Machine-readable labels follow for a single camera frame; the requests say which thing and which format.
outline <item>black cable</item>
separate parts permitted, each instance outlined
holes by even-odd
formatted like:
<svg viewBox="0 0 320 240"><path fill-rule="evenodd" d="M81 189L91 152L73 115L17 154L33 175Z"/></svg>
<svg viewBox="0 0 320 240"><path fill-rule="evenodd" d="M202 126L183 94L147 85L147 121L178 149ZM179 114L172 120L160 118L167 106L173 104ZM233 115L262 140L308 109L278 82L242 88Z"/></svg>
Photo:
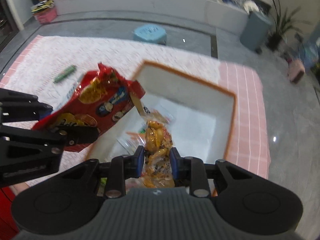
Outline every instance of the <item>black cable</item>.
<svg viewBox="0 0 320 240"><path fill-rule="evenodd" d="M8 195L4 192L3 189L1 189L2 193L5 195L5 197L10 201L10 203L12 203L11 199L8 197Z"/></svg>
<svg viewBox="0 0 320 240"><path fill-rule="evenodd" d="M302 47L303 47L303 60L306 60L306 49L305 49L305 47L304 47L304 45L303 45L303 43L301 43L301 45L302 45Z"/></svg>

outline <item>green plant leaves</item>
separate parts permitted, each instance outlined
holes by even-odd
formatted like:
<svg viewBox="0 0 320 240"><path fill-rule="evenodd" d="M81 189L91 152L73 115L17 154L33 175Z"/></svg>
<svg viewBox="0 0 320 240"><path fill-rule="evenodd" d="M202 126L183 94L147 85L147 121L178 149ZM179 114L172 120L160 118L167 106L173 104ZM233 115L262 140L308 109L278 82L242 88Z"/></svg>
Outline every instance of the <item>green plant leaves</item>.
<svg viewBox="0 0 320 240"><path fill-rule="evenodd" d="M311 24L309 21L292 19L292 17L301 10L301 6L295 8L289 15L288 15L288 8L286 8L284 16L281 17L282 15L281 15L280 0L278 0L279 10L277 9L275 0L272 0L272 2L276 9L276 14L277 14L276 19L273 16L272 18L276 24L276 33L278 33L279 35L281 36L284 35L288 30L295 30L299 33L302 33L301 29L294 26L295 23L303 23L303 24L309 24L309 25Z"/></svg>

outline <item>red snack bag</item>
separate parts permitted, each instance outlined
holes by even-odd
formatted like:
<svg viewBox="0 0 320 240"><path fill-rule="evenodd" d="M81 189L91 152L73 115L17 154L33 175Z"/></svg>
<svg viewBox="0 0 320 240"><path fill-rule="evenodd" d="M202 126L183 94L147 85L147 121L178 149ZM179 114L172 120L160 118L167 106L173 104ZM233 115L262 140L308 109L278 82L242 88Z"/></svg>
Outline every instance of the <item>red snack bag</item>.
<svg viewBox="0 0 320 240"><path fill-rule="evenodd" d="M41 119L33 130L57 131L57 126L92 126L109 130L133 106L131 96L142 98L145 91L137 81L128 81L115 69L98 63L98 71L88 71L80 84L69 92L68 101L58 111ZM80 152L90 144L65 147Z"/></svg>

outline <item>potted plant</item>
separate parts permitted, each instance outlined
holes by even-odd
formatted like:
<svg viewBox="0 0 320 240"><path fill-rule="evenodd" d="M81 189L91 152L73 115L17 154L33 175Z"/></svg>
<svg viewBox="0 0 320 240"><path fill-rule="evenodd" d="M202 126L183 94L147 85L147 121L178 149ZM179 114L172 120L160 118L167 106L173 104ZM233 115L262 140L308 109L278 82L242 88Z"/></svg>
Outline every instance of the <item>potted plant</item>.
<svg viewBox="0 0 320 240"><path fill-rule="evenodd" d="M308 21L304 20L296 20L293 19L293 16L301 10L301 7L295 8L291 13L288 14L288 8L285 10L284 15L282 16L281 14L281 5L280 5L280 0L278 0L279 8L276 6L275 0L272 0L273 5L275 6L276 9L276 19L272 16L273 20L275 21L276 24L276 30L271 34L269 37L267 47L271 49L272 51L275 51L278 46L280 41L282 40L282 37L285 35L285 33L289 30L295 30L298 33L302 33L302 30L299 28L295 27L296 23L304 23L304 24L310 24Z"/></svg>

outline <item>plant pot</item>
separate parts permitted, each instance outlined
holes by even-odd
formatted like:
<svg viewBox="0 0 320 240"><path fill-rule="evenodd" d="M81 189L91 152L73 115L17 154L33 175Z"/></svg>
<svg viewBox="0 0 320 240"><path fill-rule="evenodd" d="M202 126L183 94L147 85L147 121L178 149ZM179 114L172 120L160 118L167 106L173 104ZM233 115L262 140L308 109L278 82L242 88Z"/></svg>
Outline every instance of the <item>plant pot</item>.
<svg viewBox="0 0 320 240"><path fill-rule="evenodd" d="M275 51L276 49L278 49L278 46L281 41L282 41L282 36L280 36L278 33L274 33L270 36L268 43L267 43L267 47L271 51Z"/></svg>

